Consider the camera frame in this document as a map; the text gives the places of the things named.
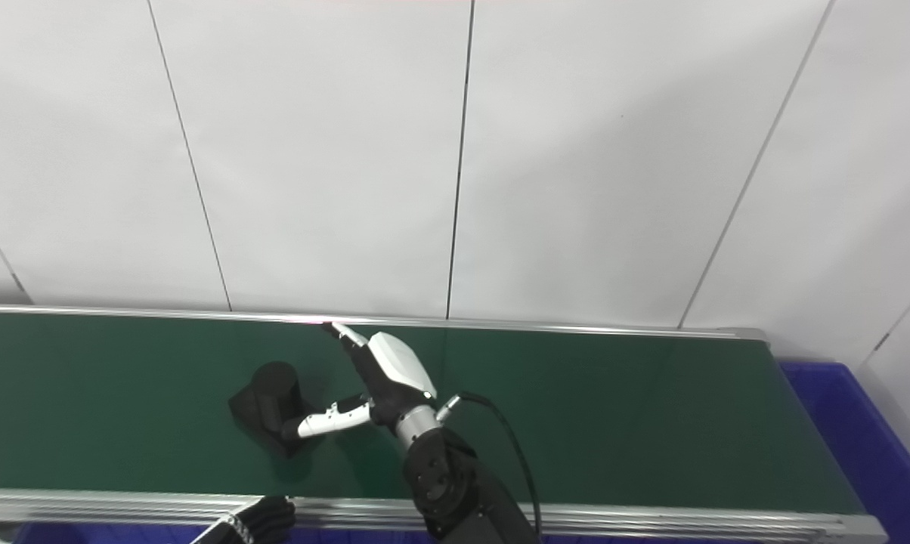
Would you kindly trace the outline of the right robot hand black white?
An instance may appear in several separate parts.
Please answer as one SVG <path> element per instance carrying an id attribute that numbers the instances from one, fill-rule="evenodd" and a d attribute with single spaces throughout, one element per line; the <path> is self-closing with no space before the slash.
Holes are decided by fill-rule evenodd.
<path id="1" fill-rule="evenodd" d="M 282 440 L 306 440 L 371 423 L 391 431 L 404 450 L 441 427 L 435 416 L 435 386 L 413 349 L 378 332 L 366 338 L 343 323 L 321 327 L 337 338 L 361 377 L 365 392 L 282 423 Z"/>

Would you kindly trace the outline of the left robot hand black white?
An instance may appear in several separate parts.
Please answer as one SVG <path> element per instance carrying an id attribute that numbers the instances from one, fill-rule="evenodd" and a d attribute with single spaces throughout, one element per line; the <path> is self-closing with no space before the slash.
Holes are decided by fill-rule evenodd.
<path id="1" fill-rule="evenodd" d="M 295 526 L 288 496 L 262 496 L 220 516 L 193 543 L 282 543 Z"/>

